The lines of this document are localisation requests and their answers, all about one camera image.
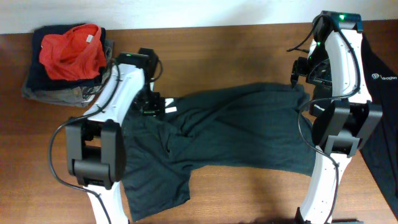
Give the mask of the dark green Nike t-shirt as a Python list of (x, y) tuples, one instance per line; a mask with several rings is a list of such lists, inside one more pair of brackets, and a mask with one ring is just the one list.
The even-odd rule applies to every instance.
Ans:
[(122, 177), (135, 221), (190, 199), (189, 181), (205, 166), (254, 167), (311, 175), (311, 127), (299, 118), (309, 99), (302, 86), (252, 83), (174, 100), (174, 113), (130, 109), (122, 131)]

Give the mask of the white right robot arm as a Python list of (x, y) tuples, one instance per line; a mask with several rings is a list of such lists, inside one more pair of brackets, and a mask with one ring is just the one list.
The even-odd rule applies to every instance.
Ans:
[(322, 11), (314, 18), (309, 36), (313, 40), (308, 56), (294, 62), (291, 84), (296, 85), (303, 76), (329, 94), (314, 96), (301, 107), (314, 109), (316, 103), (327, 103), (312, 124), (312, 140), (306, 142), (316, 158), (307, 195), (294, 222), (332, 223), (341, 178), (381, 120), (382, 108), (373, 103), (366, 86), (359, 14)]

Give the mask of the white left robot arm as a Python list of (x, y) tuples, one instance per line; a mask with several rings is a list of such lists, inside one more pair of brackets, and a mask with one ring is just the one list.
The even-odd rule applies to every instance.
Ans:
[(129, 223), (120, 187), (126, 167), (121, 126), (129, 109), (143, 116), (164, 113), (165, 99), (154, 91), (155, 74), (162, 71), (153, 49), (121, 52), (93, 106), (65, 126), (68, 172), (88, 194), (97, 223)]

